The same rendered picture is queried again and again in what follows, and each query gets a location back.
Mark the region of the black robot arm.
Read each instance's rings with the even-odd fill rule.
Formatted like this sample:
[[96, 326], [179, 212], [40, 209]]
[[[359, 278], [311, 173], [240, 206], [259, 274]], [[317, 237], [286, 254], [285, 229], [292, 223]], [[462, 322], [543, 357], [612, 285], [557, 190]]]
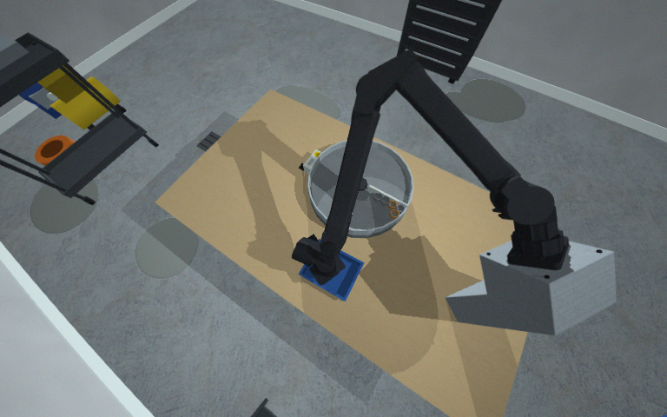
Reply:
[[315, 264], [317, 272], [324, 275], [335, 270], [335, 256], [347, 240], [380, 119], [380, 107], [397, 90], [490, 190], [490, 200], [495, 207], [492, 211], [501, 213], [501, 219], [512, 218], [515, 231], [511, 235], [508, 263], [560, 270], [569, 238], [558, 229], [551, 192], [525, 181], [417, 61], [418, 56], [407, 50], [368, 71], [358, 81], [351, 126], [325, 230], [320, 242], [314, 234], [302, 237], [296, 243], [292, 258], [309, 267]]

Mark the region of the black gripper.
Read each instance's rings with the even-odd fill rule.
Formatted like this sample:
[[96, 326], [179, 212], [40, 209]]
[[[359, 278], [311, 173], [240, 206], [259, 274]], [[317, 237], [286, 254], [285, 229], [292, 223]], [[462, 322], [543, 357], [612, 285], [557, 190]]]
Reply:
[[319, 283], [319, 285], [324, 285], [326, 282], [330, 281], [332, 278], [334, 278], [337, 273], [339, 273], [343, 268], [345, 268], [345, 264], [343, 261], [339, 258], [339, 256], [335, 256], [336, 260], [336, 268], [332, 272], [332, 274], [329, 275], [324, 275], [321, 272], [318, 273], [317, 270], [315, 269], [314, 265], [309, 268], [311, 273], [313, 274], [315, 280]]

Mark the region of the blue crate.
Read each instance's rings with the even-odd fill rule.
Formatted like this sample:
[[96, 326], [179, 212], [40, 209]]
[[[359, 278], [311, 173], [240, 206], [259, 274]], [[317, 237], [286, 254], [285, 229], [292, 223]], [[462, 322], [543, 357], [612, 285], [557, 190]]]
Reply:
[[324, 285], [320, 286], [318, 282], [315, 280], [312, 273], [310, 272], [309, 268], [312, 267], [313, 264], [310, 267], [304, 264], [299, 272], [299, 275], [311, 281], [315, 285], [325, 289], [332, 295], [335, 295], [336, 297], [342, 299], [343, 301], [346, 301], [364, 265], [364, 262], [352, 257], [351, 255], [343, 251], [340, 251], [338, 256], [343, 261], [346, 267], [342, 269], [339, 272], [339, 274], [336, 275], [332, 280], [328, 281]]

